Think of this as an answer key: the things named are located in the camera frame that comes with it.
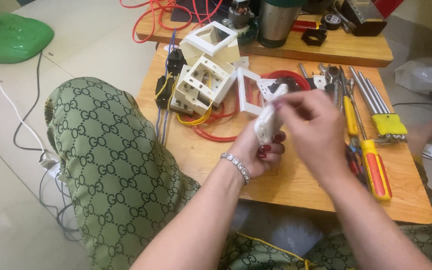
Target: screwdriver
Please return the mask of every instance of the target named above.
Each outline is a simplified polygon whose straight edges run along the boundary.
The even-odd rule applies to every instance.
[[[349,97],[353,103],[356,121],[361,131],[363,141],[360,142],[362,150],[363,167],[366,174],[368,186],[371,188],[371,193],[377,200],[389,201],[393,198],[391,187],[389,186],[388,176],[383,164],[383,159],[376,150],[375,142],[368,140],[366,132],[364,131],[361,116],[354,101],[353,93],[349,92]]]

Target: wooden workbench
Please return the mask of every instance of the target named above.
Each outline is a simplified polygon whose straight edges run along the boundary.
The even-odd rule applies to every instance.
[[[156,19],[160,10],[155,11]],[[321,16],[301,15],[298,20],[319,21]],[[165,12],[161,21],[170,28],[183,26],[184,22],[171,21],[171,14]],[[191,23],[187,28],[176,32],[176,44],[190,32],[196,23]],[[146,15],[136,27],[136,35],[144,40],[151,34],[153,29],[153,17]],[[158,22],[154,26],[154,35],[149,41],[169,43],[173,31],[162,28]],[[253,41],[248,45],[239,46],[245,53],[267,55],[291,59],[311,60],[325,63],[340,63],[345,65],[359,65],[367,67],[386,67],[393,61],[393,54],[386,42],[385,37],[380,34],[375,37],[362,37],[346,34],[342,28],[336,31],[328,31],[327,39],[321,47],[308,46],[301,40],[301,32],[292,31],[285,45],[279,48],[267,48]]]
[[[156,123],[158,117],[158,108],[154,102],[156,82],[165,72],[164,63],[167,55],[164,46],[159,46],[136,98],[141,112],[153,124]],[[249,69],[257,74],[263,74],[285,67],[300,73],[298,62],[300,61],[294,59],[252,55],[249,57]],[[311,71],[317,71],[317,62],[301,62],[309,74]],[[343,68],[346,76],[350,77],[351,72],[348,67],[343,66]],[[386,103],[391,104],[377,69],[355,68],[370,78],[381,92]],[[366,133],[369,138],[376,138],[369,111],[357,89],[355,90],[355,99]],[[230,91],[224,102],[226,112],[232,111],[235,103],[235,88]],[[251,117],[239,113],[231,118],[204,124],[203,127],[215,136],[229,137],[237,135],[249,120]],[[219,155],[228,150],[231,145],[231,143],[211,142],[198,136],[190,127],[179,123],[175,113],[171,113],[168,117],[166,129],[168,130],[166,147],[176,158],[179,168],[183,173],[193,177],[201,184],[218,162]],[[298,158],[289,140],[285,142],[285,146],[286,153],[283,155],[279,169],[272,170],[263,177],[251,181],[248,186],[243,188],[240,197],[334,212],[329,197]],[[408,146],[404,143],[378,146],[378,151],[384,160],[394,196],[391,202],[382,203],[384,209],[392,219],[397,221],[432,223],[432,208],[428,195],[424,190]]]

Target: plastic bag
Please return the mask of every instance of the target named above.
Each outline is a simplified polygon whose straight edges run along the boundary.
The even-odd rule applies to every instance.
[[[397,84],[421,94],[432,92],[432,58],[408,61],[394,73]]]

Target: black relay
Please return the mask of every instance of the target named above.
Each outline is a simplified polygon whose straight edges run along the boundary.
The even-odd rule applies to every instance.
[[[171,72],[172,76],[178,76],[183,69],[183,65],[187,65],[183,52],[180,48],[173,50],[167,59],[167,72]]]
[[[155,95],[157,95],[159,91],[161,91],[161,88],[163,87],[165,82],[166,82],[165,76],[161,76],[161,78],[157,80]],[[164,87],[163,91],[161,91],[161,94],[157,96],[156,105],[159,108],[166,109],[168,107],[168,102],[171,102],[170,98],[171,98],[171,89],[173,88],[173,84],[174,84],[174,79],[170,77],[167,80],[166,86]]]

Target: silver bracelet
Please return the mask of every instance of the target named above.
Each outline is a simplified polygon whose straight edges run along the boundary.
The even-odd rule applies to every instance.
[[[248,171],[246,168],[244,168],[243,163],[241,163],[237,158],[235,158],[233,155],[229,154],[228,152],[222,153],[219,157],[220,159],[227,159],[230,162],[232,162],[234,165],[236,165],[237,169],[241,171],[241,174],[244,177],[244,185],[248,185],[249,181],[251,181],[251,177],[249,176]]]

